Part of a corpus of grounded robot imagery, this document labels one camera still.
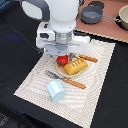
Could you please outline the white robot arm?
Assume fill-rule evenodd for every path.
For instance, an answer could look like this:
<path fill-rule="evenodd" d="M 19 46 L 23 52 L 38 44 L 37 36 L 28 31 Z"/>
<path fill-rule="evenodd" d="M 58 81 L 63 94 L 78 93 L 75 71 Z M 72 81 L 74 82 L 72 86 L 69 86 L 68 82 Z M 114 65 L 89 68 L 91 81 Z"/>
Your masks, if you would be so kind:
<path fill-rule="evenodd" d="M 86 52 L 90 37 L 73 33 L 80 3 L 80 0 L 20 1 L 25 14 L 40 21 L 36 46 L 41 52 L 50 56 Z"/>

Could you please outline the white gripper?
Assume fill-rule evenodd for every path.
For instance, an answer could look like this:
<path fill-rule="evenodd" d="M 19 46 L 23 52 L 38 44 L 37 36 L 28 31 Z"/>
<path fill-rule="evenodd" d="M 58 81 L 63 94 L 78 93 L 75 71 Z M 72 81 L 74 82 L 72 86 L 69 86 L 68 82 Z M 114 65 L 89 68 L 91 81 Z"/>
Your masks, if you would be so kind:
<path fill-rule="evenodd" d="M 48 22 L 41 22 L 37 29 L 36 46 L 48 55 L 64 56 L 70 53 L 69 61 L 72 61 L 73 53 L 84 54 L 89 42 L 89 36 L 75 36 L 72 31 L 54 31 Z"/>

